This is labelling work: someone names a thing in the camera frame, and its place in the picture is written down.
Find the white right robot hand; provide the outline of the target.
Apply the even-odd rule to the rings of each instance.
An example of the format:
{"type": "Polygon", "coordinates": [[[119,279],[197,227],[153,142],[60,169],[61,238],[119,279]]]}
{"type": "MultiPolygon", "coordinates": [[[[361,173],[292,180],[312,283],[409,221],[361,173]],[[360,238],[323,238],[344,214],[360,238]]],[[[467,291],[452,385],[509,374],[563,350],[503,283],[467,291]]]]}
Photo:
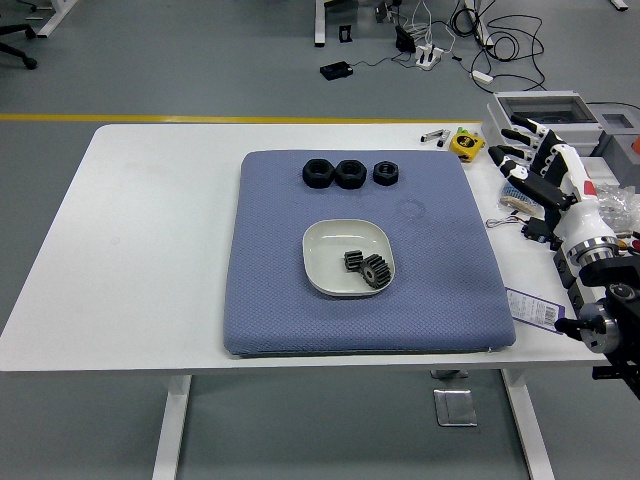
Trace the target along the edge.
{"type": "Polygon", "coordinates": [[[599,213],[596,188],[577,150],[534,120],[513,114],[511,122],[518,128],[501,134],[523,146],[488,149],[505,179],[543,207],[549,230],[574,264],[614,257],[618,241],[599,213]]]}

